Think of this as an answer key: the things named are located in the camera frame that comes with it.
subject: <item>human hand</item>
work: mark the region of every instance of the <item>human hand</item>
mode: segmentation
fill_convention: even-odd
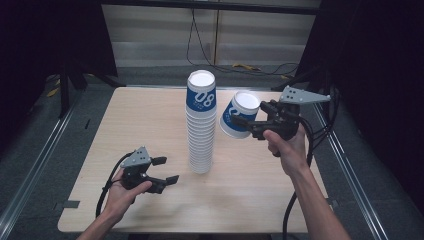
[[[266,130],[263,136],[268,140],[268,150],[272,154],[280,152],[281,165],[284,172],[293,177],[294,174],[308,168],[306,163],[305,129],[299,125],[296,135],[288,141],[277,133]]]
[[[146,181],[131,190],[127,190],[122,186],[120,181],[123,173],[124,170],[121,168],[115,177],[113,177],[113,184],[109,189],[106,206],[102,212],[102,214],[109,214],[115,223],[124,217],[125,212],[137,195],[146,192],[152,186],[152,182]]]

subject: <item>person's arm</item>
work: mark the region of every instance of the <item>person's arm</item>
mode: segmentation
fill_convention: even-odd
[[[306,163],[305,131],[302,126],[292,139],[284,141],[270,130],[264,132],[268,149],[281,154],[281,165],[291,178],[311,239],[350,239],[331,210]]]
[[[119,181],[122,173],[123,170],[120,169],[112,180],[114,183],[109,189],[109,195],[103,212],[78,237],[78,240],[103,239],[110,229],[121,221],[137,195],[144,193],[152,186],[150,181],[146,181],[131,190],[126,190]]]

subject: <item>wooden table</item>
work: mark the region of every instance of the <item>wooden table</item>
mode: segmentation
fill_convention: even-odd
[[[151,157],[166,156],[165,165],[151,166],[149,176],[180,175],[162,194],[140,195],[113,231],[146,233],[277,233],[293,194],[293,186],[266,141],[233,139],[219,127],[219,117],[236,90],[217,90],[217,121],[212,169],[196,174],[188,165],[185,119],[186,89],[118,88],[99,126],[58,228],[82,232],[95,218],[101,189],[113,166],[128,152],[146,146]],[[280,93],[257,92],[261,100]],[[260,111],[257,119],[265,119]],[[324,195],[317,166],[312,171]],[[295,204],[289,232],[307,232]]]

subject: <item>blue paper cup label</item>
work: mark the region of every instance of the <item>blue paper cup label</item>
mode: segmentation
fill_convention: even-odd
[[[195,112],[208,112],[216,106],[216,88],[209,92],[195,92],[187,87],[187,106]]]
[[[232,130],[235,130],[237,132],[247,132],[247,129],[244,127],[237,126],[231,122],[231,115],[238,115],[240,117],[243,117],[247,119],[248,121],[254,121],[256,119],[257,112],[255,114],[244,114],[241,113],[231,101],[230,104],[228,104],[227,108],[225,109],[224,113],[222,114],[222,120],[224,121],[225,125],[230,127]]]

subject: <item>aluminum rail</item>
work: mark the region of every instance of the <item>aluminum rail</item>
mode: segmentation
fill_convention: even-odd
[[[323,108],[321,104],[314,104],[315,112],[319,118],[321,125],[324,127],[326,125],[326,120],[323,115]],[[346,180],[352,190],[352,193],[359,205],[359,208],[364,215],[365,221],[368,224],[368,227],[371,230],[374,239],[376,240],[387,240],[386,232],[384,231],[383,225],[374,210],[374,207],[371,205],[370,200],[365,194],[364,189],[362,188],[361,183],[356,177],[355,171],[350,165],[349,159],[346,156],[345,151],[340,144],[340,141],[337,138],[337,135],[334,131],[331,131],[328,135],[328,141],[330,142],[331,147],[333,148],[334,153],[336,154],[337,160],[339,161],[340,167],[346,177]]]
[[[8,206],[4,209],[0,217],[0,240],[6,240],[12,231],[19,215],[21,214],[25,204],[27,203],[32,191],[34,190],[41,174],[47,165],[47,162],[53,153],[57,143],[59,142],[69,120],[73,114],[73,110],[82,96],[82,92],[77,92],[77,96],[67,113],[59,119],[50,134],[46,144],[35,160],[31,170],[22,182],[18,191],[9,202]]]
[[[320,8],[310,8],[310,7],[224,3],[224,2],[209,2],[209,1],[99,0],[97,2],[101,4],[106,4],[106,5],[208,9],[208,10],[241,11],[241,12],[286,13],[286,14],[301,14],[301,15],[318,15],[321,13],[331,12],[329,10],[324,10]]]

